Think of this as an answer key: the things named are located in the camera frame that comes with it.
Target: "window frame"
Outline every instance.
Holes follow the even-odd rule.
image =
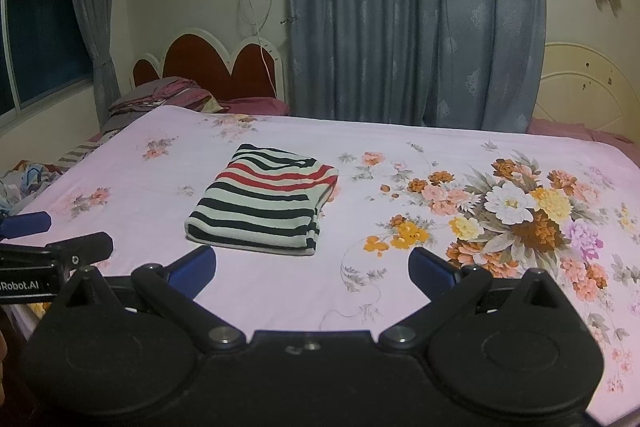
[[[0,31],[2,32],[2,42],[4,45],[4,60],[6,63],[6,72],[11,87],[11,93],[14,100],[14,108],[6,113],[0,114],[0,131],[10,123],[19,122],[33,116],[33,113],[47,107],[52,102],[57,102],[66,96],[77,92],[79,89],[91,86],[93,78],[89,76],[80,76],[66,82],[65,84],[50,89],[38,97],[28,100],[26,103],[20,103],[18,89],[15,83],[14,64],[11,56],[11,42],[8,33],[8,24],[6,17],[6,0],[0,0]]]

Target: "power cord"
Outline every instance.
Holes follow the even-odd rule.
[[[247,20],[246,17],[244,16],[244,10],[242,10],[242,0],[240,0],[240,15],[242,16],[242,19],[244,20],[244,22],[246,22],[251,26],[255,26],[255,32],[258,35],[258,45],[260,47],[260,57],[262,57],[262,63],[264,64],[264,69],[267,72],[269,83],[273,88],[273,94],[277,96],[278,91],[276,89],[276,86],[273,80],[271,79],[271,73],[269,71],[269,67],[267,66],[267,61],[264,58],[264,49],[262,48],[262,39],[260,38],[260,30],[264,28],[264,25],[267,23],[267,19],[269,18],[269,14],[271,13],[271,7],[273,6],[273,0],[269,0],[269,7],[267,8],[267,14],[265,15],[264,20],[261,23],[258,22],[258,14],[255,12],[254,4],[252,3],[251,0],[248,0],[248,1],[249,1],[249,6],[251,7],[251,11],[254,13],[254,22]]]

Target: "headboard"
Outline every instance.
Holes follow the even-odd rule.
[[[232,55],[212,34],[186,28],[169,45],[162,62],[144,54],[133,67],[135,86],[158,78],[181,76],[195,80],[217,100],[268,96],[284,100],[282,60],[276,47],[260,39],[267,76],[257,38],[240,42]]]
[[[583,123],[622,134],[640,144],[640,100],[625,75],[607,57],[581,44],[550,42],[536,118]]]

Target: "bed sheet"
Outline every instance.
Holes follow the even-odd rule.
[[[366,329],[377,338],[428,302],[407,272],[411,249],[425,245],[497,277],[548,269],[604,354],[590,412],[610,423],[640,405],[640,170],[604,144],[159,107],[31,203],[26,211],[46,210],[52,227],[22,242],[104,230],[114,240],[105,275],[169,264],[194,248],[184,220],[244,142],[340,171],[314,256],[216,248],[216,276],[196,300],[248,337]]]

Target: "striped fabric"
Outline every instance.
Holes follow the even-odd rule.
[[[318,215],[337,181],[337,169],[313,158],[244,144],[184,227],[206,245],[313,255]]]

